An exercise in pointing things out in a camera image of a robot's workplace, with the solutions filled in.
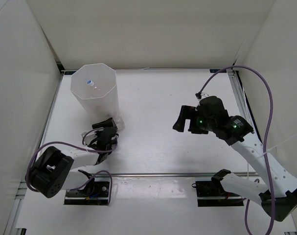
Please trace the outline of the clear unlabelled plastic bottle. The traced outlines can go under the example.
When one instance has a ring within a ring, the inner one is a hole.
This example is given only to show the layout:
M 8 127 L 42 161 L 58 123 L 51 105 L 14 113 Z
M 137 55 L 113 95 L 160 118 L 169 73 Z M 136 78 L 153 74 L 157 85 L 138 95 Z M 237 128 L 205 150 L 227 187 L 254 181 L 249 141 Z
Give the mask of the clear unlabelled plastic bottle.
M 94 81 L 88 80 L 86 84 L 89 88 L 89 91 L 100 92 L 100 88 L 94 83 Z

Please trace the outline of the black label plastic bottle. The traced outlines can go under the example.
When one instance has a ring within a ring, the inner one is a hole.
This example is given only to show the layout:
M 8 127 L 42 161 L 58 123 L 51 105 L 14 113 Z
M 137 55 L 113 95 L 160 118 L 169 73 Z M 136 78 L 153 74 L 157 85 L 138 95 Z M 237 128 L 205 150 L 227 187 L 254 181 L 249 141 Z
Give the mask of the black label plastic bottle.
M 122 117 L 114 118 L 114 122 L 115 122 L 117 130 L 119 132 L 122 131 L 125 128 L 125 123 L 124 123 Z

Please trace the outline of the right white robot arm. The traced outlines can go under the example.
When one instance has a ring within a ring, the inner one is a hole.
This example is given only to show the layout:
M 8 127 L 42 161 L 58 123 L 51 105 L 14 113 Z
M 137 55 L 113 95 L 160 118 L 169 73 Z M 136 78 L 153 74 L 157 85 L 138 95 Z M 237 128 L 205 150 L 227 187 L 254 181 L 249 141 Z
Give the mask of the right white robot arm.
M 297 178 L 290 174 L 272 154 L 263 156 L 263 144 L 253 127 L 241 116 L 229 116 L 223 102 L 216 96 L 200 99 L 198 106 L 183 105 L 173 129 L 183 132 L 189 120 L 192 134 L 212 132 L 238 152 L 258 173 L 263 184 L 236 176 L 222 169 L 211 178 L 214 194 L 226 192 L 243 196 L 259 204 L 276 221 L 283 221 L 297 207 Z

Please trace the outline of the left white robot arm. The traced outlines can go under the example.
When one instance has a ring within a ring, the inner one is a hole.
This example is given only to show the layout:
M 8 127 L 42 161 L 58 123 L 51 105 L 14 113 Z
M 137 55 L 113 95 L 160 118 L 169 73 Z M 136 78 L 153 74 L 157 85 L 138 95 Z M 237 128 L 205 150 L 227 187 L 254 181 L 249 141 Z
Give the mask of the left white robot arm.
M 117 125 L 113 118 L 92 125 L 82 134 L 82 146 L 52 141 L 39 147 L 33 154 L 25 174 L 27 188 L 46 198 L 61 190 L 77 191 L 85 197 L 94 192 L 95 175 L 83 171 L 87 165 L 99 165 L 111 155 L 118 143 Z M 64 187 L 68 176 L 77 169 L 88 179 Z

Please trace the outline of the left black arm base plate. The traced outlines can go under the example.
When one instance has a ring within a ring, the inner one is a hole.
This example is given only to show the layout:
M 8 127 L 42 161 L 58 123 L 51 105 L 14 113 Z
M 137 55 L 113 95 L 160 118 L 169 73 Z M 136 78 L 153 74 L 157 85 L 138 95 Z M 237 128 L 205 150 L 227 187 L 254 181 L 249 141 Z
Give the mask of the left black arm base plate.
M 110 177 L 96 177 L 82 189 L 67 190 L 64 205 L 108 206 L 111 189 Z

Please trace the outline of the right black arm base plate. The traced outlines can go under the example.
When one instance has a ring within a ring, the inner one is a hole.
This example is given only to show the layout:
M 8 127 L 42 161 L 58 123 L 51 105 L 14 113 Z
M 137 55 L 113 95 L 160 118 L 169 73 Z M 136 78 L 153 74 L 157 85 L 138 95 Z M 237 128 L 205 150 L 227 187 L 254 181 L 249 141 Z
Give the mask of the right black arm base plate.
M 245 199 L 235 193 L 219 189 L 210 177 L 196 177 L 191 184 L 196 191 L 198 207 L 242 207 Z

